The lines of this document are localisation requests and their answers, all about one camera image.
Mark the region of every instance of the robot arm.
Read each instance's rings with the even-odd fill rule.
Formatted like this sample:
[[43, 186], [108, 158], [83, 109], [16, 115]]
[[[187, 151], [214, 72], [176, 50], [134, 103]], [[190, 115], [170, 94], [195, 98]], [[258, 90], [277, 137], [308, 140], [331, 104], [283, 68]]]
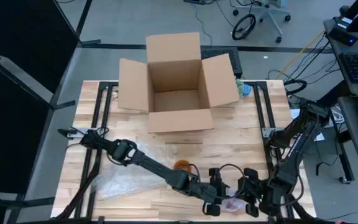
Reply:
[[[290, 141], [295, 136], [297, 137], [286, 158], [280, 160], [274, 169], [270, 170], [268, 179], [260, 180], [256, 170], [244, 169], [244, 176], [238, 180], [239, 190], [235, 197], [248, 202], [246, 212], [249, 215], [258, 217], [259, 210], [267, 215], [278, 215], [280, 207], [283, 206], [281, 198], [287, 195], [293, 198], [291, 193], [299, 177], [298, 167], [303, 159], [305, 146], [314, 141], [328, 122], [329, 111], [327, 109], [307, 103], [301, 107], [299, 117], [294, 119], [284, 130], [270, 133], [270, 137], [266, 140], [270, 148], [288, 148]], [[220, 215], [218, 205], [223, 199], [228, 198], [226, 195], [228, 186], [222, 182], [218, 168], [210, 168], [210, 183], [203, 183], [197, 175], [184, 170], [170, 169], [151, 159], [138, 150], [136, 143], [129, 140], [109, 141], [103, 139], [96, 131], [89, 130], [80, 144], [89, 149], [104, 149], [113, 163], [120, 166], [130, 164], [141, 166], [165, 179], [173, 190], [203, 200], [203, 212], [206, 215]], [[259, 210], [255, 206], [257, 200], [260, 201]], [[301, 211], [301, 206], [298, 204], [294, 205], [294, 208], [298, 208], [297, 212]]]
[[135, 164], [165, 179], [167, 184], [177, 192], [213, 203], [216, 188], [209, 183], [200, 182], [199, 178], [184, 170], [173, 170], [146, 156], [138, 150], [136, 143], [130, 140], [108, 141], [95, 130], [89, 130], [82, 138], [81, 145], [91, 149], [105, 149], [119, 165]]

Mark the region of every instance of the clear plastic bag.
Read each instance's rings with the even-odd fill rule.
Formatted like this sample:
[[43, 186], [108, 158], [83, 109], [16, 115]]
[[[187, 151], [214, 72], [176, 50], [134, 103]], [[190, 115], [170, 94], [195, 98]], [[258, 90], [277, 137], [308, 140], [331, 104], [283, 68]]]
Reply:
[[[233, 196], [236, 193], [236, 190], [227, 188], [226, 189], [226, 195]], [[238, 211], [244, 211], [246, 208], [246, 203], [243, 200], [237, 199], [237, 198], [230, 198], [230, 199], [224, 199], [222, 200], [221, 209], [230, 212], [235, 213]]]
[[[177, 148], [172, 145], [148, 146], [138, 144], [138, 149], [161, 164], [172, 167]], [[100, 198], [114, 198], [159, 187], [166, 182], [159, 176], [137, 165], [127, 167], [111, 164], [92, 182]]]

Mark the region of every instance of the open cardboard box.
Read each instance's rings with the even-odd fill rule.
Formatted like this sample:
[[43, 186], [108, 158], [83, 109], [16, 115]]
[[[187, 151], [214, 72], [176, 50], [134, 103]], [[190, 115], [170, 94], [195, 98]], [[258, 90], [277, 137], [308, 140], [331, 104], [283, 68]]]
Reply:
[[213, 129], [210, 108], [239, 100], [229, 55], [201, 59], [200, 35], [151, 35], [148, 63], [120, 59], [118, 107], [149, 112], [149, 132]]

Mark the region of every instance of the gray floor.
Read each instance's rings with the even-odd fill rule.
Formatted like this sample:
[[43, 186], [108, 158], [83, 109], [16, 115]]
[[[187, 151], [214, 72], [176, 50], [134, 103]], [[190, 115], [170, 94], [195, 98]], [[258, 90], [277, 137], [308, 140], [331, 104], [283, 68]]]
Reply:
[[[85, 0], [76, 0], [61, 4], [73, 27], [76, 27], [79, 21], [85, 2]], [[351, 2], [349, 0], [288, 0], [287, 9], [291, 10], [292, 20], [282, 24], [285, 35], [283, 42], [278, 46], [304, 47], [323, 29], [323, 19], [337, 15], [337, 9], [341, 5]], [[238, 20], [231, 14], [232, 9], [228, 0], [219, 3], [229, 20], [232, 22]], [[231, 27], [220, 14], [216, 4], [197, 6], [197, 8], [200, 19], [205, 23], [205, 30], [213, 36], [213, 45], [277, 46], [274, 42], [276, 33], [269, 23], [257, 24], [255, 31], [246, 40], [236, 42], [231, 40], [229, 35]], [[145, 36], [150, 34], [202, 32], [201, 25], [194, 16], [195, 9], [182, 0], [94, 0], [81, 39], [101, 39], [103, 43], [108, 44], [144, 44]], [[277, 20], [282, 21], [283, 18], [277, 16]], [[203, 45], [209, 44], [208, 36], [202, 34], [201, 38]], [[283, 69], [295, 55], [294, 53], [240, 52], [243, 76], [250, 80], [265, 79], [269, 70]], [[83, 80], [117, 79], [118, 61], [121, 57], [146, 62], [144, 50], [77, 49], [71, 60], [59, 102], [77, 100]], [[332, 59], [334, 59], [332, 54], [320, 55], [302, 77], [317, 71]], [[288, 68], [287, 73], [293, 71], [298, 63], [299, 60]], [[312, 82], [322, 74], [324, 72], [307, 80]], [[298, 95], [317, 100], [342, 79], [340, 72], [334, 72], [320, 82], [309, 85]], [[55, 112], [27, 194], [28, 199], [55, 195], [64, 160], [64, 148], [67, 145], [67, 140], [57, 133], [57, 129], [70, 127], [74, 115], [75, 107]], [[321, 147], [320, 150], [326, 152], [325, 154], [331, 154], [332, 148], [333, 143], [331, 146], [328, 144]], [[343, 175], [339, 161], [333, 167], [322, 166], [320, 176], [315, 176], [314, 169], [318, 157], [313, 150], [305, 159], [305, 167], [317, 215], [320, 218], [333, 218], [349, 212], [357, 212], [342, 220], [358, 223], [358, 157], [351, 142], [346, 144], [346, 152], [356, 177], [356, 181], [351, 185], [343, 185], [337, 181], [337, 178]], [[333, 161], [334, 158], [334, 155], [323, 156], [325, 161]], [[24, 209], [19, 220], [24, 222], [48, 219], [51, 208], [45, 206]]]

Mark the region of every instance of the wooden table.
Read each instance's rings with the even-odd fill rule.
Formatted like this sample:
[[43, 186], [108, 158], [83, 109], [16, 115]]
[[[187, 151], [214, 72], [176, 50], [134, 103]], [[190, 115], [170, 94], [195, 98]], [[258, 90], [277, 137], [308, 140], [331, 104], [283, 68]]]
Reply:
[[[78, 102], [74, 127], [90, 127], [93, 117], [99, 81], [85, 81]], [[291, 121], [288, 100], [281, 80], [267, 81], [268, 93], [272, 105], [276, 127], [285, 127]], [[263, 93], [260, 98], [264, 111], [266, 125], [269, 126]], [[149, 152], [156, 146], [167, 146], [171, 150], [169, 158], [159, 160], [167, 167], [173, 167], [175, 161], [185, 159], [196, 164], [201, 172], [202, 181], [209, 182], [208, 169], [220, 167], [226, 163], [235, 164], [241, 168], [250, 167], [259, 172], [259, 178], [268, 177], [267, 165], [259, 128], [259, 119], [253, 92], [238, 102], [212, 108], [214, 129], [190, 133], [149, 134], [147, 132], [147, 113], [117, 108], [117, 95], [110, 105], [106, 139], [130, 139], [136, 143], [148, 145]], [[101, 125], [103, 111], [100, 111], [97, 127]], [[83, 146], [73, 146], [67, 149], [62, 174], [58, 185], [55, 203], [51, 217], [58, 215], [70, 202], [77, 192], [83, 168], [86, 149]], [[114, 169], [103, 151], [101, 172]], [[222, 170], [223, 181], [237, 188], [237, 180], [241, 177], [233, 167]], [[315, 216], [314, 205], [303, 164], [300, 175], [305, 183], [305, 194], [300, 203], [306, 211]], [[296, 186], [294, 196], [300, 193], [300, 185]], [[85, 195], [83, 216], [88, 204], [89, 193]], [[203, 202], [194, 197], [186, 197], [172, 190], [167, 184], [156, 189], [146, 190], [137, 194], [124, 195], [118, 198], [102, 199], [96, 194], [93, 219], [105, 216], [106, 220], [192, 220], [192, 221], [266, 221], [267, 216], [260, 212], [259, 218], [251, 217], [244, 210], [236, 214], [222, 212], [219, 217], [203, 215]]]

